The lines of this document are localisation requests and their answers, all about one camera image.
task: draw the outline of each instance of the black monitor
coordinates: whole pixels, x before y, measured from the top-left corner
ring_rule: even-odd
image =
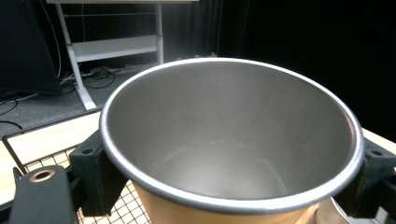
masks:
[[[0,91],[61,92],[36,10],[34,0],[0,1]]]

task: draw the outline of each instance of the white shelf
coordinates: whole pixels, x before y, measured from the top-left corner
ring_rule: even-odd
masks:
[[[78,63],[157,50],[156,35],[73,43]]]

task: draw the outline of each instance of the dark background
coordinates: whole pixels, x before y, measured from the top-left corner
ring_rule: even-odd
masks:
[[[62,74],[71,73],[55,7],[45,7],[60,42]],[[154,12],[150,5],[63,8],[65,14],[76,15]],[[57,70],[56,45],[38,1],[35,12]],[[82,18],[66,22],[72,41],[83,41]],[[84,24],[87,41],[155,33],[153,15],[84,17]],[[395,1],[200,0],[163,5],[163,40],[166,62],[213,52],[272,63],[310,77],[342,99],[362,127],[396,142]],[[83,63],[80,69],[155,60],[155,53],[149,53]]]

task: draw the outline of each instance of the white table leg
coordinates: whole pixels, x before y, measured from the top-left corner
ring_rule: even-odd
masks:
[[[88,94],[87,90],[82,83],[81,73],[79,72],[78,63],[76,60],[76,56],[73,50],[73,45],[70,40],[69,33],[67,32],[66,22],[64,20],[64,13],[61,8],[61,4],[56,4],[56,10],[58,11],[58,17],[61,22],[62,31],[64,33],[64,40],[66,41],[67,53],[69,54],[70,63],[73,67],[73,72],[75,74],[77,86],[76,90],[78,92],[79,98],[81,99],[82,103],[85,106],[86,110],[96,108],[95,103],[93,102],[91,96]]]
[[[157,29],[157,63],[163,64],[163,11],[161,4],[155,5],[155,21]]]

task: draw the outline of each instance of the floor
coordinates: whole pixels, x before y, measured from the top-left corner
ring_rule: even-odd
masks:
[[[125,68],[97,68],[84,78],[91,98],[100,109],[108,96],[123,81],[146,70],[154,64],[128,66]],[[22,95],[0,100],[0,137],[86,113],[83,103],[74,89],[74,80],[66,80],[59,96]]]

